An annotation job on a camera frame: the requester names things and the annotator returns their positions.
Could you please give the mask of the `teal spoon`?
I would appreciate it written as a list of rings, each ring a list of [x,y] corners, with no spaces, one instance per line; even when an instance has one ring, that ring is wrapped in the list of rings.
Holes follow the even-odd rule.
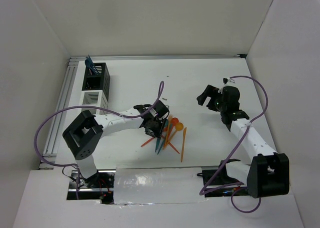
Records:
[[[162,137],[158,138],[156,140],[156,145],[155,145],[155,153],[157,153],[161,147],[161,141],[162,141]]]

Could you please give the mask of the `red-orange knife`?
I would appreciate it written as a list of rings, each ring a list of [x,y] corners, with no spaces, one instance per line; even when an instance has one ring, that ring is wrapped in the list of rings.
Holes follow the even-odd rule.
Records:
[[[170,142],[168,144],[176,153],[180,154],[180,152]]]

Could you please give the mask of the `dark blue knife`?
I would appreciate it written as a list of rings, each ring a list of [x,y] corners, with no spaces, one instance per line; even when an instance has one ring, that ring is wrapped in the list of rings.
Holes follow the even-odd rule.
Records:
[[[96,75],[97,74],[97,71],[96,71],[96,68],[95,68],[95,65],[90,57],[90,55],[87,55],[86,56],[86,59],[85,59],[85,65],[87,68],[89,68],[92,72],[93,75]]]

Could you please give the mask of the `dark blue spoon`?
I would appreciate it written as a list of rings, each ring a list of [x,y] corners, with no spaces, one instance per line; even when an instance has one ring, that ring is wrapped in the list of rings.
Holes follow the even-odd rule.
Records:
[[[94,64],[90,58],[90,56],[87,56],[85,59],[85,66],[90,70],[91,74],[95,74]]]

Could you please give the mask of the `teal fork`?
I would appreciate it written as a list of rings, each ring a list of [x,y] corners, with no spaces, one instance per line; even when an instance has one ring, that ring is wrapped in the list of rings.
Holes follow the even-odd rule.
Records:
[[[166,126],[166,127],[164,128],[163,132],[166,133],[166,132],[167,132],[167,129],[168,129],[168,127]],[[157,155],[159,155],[162,147],[163,147],[164,144],[165,144],[165,140],[166,140],[166,137],[165,137],[164,135],[162,135],[161,138],[162,138],[162,141],[161,141],[161,143],[160,143],[160,145],[159,145],[159,148],[158,148],[158,150],[157,150]]]

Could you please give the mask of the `red-orange fork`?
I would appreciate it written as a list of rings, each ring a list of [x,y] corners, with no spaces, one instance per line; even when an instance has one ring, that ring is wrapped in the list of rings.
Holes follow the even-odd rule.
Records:
[[[151,141],[153,141],[154,139],[155,139],[154,137],[148,139],[146,142],[144,142],[144,143],[141,145],[141,147],[144,147],[145,145],[149,144],[149,143],[150,143]]]

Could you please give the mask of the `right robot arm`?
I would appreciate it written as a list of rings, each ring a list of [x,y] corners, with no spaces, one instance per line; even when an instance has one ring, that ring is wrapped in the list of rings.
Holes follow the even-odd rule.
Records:
[[[240,109],[240,92],[233,86],[217,88],[207,85],[197,97],[199,105],[210,98],[207,107],[220,113],[222,123],[238,139],[237,147],[242,145],[251,164],[246,165],[238,159],[228,157],[223,160],[213,178],[231,183],[234,179],[247,186],[253,198],[288,194],[290,189],[289,158],[277,153],[260,136],[252,125],[247,113]]]

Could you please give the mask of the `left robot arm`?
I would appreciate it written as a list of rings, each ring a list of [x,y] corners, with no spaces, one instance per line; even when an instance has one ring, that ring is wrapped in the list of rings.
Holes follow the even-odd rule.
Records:
[[[108,111],[93,115],[90,110],[82,111],[62,133],[79,168],[81,182],[91,188],[96,187],[101,179],[93,152],[102,137],[127,129],[144,128],[146,135],[160,138],[169,113],[169,108],[160,100],[155,105],[135,105],[117,114]]]

